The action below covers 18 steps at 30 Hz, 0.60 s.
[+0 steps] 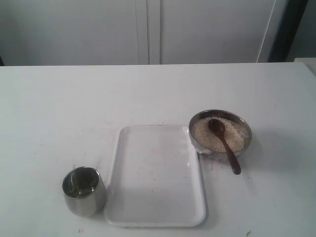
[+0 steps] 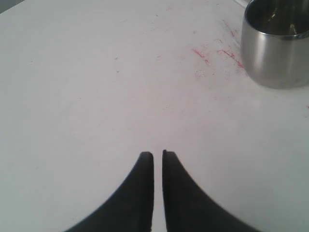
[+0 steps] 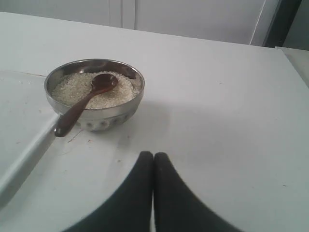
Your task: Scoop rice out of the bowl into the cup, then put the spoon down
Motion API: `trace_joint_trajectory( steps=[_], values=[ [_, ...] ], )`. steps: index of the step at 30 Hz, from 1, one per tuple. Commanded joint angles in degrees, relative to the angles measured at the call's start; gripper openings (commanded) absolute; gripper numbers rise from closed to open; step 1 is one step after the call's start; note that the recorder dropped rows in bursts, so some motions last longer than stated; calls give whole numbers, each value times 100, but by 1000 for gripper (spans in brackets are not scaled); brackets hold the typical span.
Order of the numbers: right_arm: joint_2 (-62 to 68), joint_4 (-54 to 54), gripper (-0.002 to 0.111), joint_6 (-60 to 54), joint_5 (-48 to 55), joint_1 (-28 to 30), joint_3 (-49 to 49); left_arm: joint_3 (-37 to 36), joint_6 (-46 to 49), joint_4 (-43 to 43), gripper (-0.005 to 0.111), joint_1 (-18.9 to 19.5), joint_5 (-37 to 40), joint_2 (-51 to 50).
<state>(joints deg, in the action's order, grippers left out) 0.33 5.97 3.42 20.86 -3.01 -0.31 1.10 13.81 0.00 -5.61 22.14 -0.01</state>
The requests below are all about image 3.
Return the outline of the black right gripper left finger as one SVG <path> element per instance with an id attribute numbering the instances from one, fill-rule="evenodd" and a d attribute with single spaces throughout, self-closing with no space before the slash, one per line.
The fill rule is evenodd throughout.
<path id="1" fill-rule="evenodd" d="M 142 151 L 126 179 L 107 201 L 65 231 L 149 232 L 153 177 L 153 154 Z"/>

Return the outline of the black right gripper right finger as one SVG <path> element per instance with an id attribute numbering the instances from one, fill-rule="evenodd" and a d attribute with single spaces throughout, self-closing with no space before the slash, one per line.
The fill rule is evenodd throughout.
<path id="1" fill-rule="evenodd" d="M 157 232 L 240 231 L 190 190 L 163 152 L 154 156 L 154 219 Z"/>

